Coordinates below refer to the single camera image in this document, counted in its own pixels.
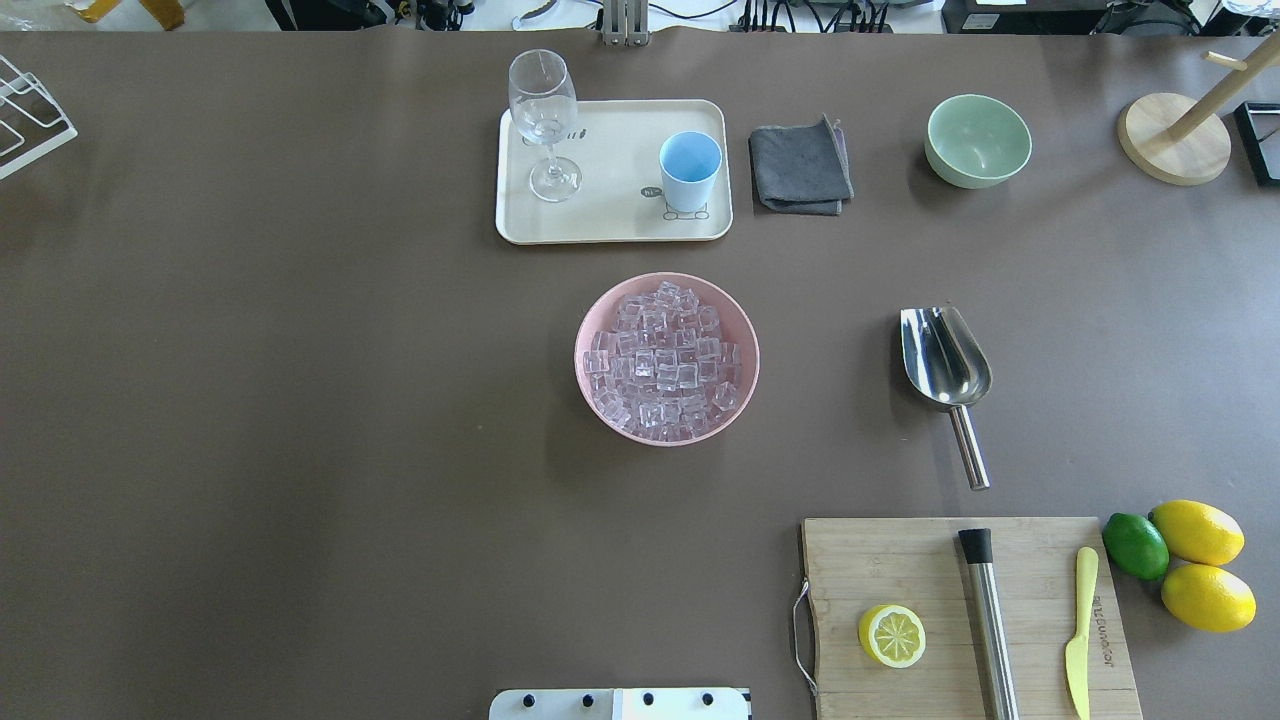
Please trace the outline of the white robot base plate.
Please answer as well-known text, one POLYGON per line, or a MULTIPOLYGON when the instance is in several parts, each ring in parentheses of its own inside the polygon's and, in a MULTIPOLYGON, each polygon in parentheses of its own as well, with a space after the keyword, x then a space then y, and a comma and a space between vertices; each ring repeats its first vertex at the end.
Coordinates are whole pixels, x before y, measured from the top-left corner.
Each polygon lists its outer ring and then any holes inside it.
POLYGON ((732 687, 508 689, 489 719, 751 719, 750 691, 732 687))

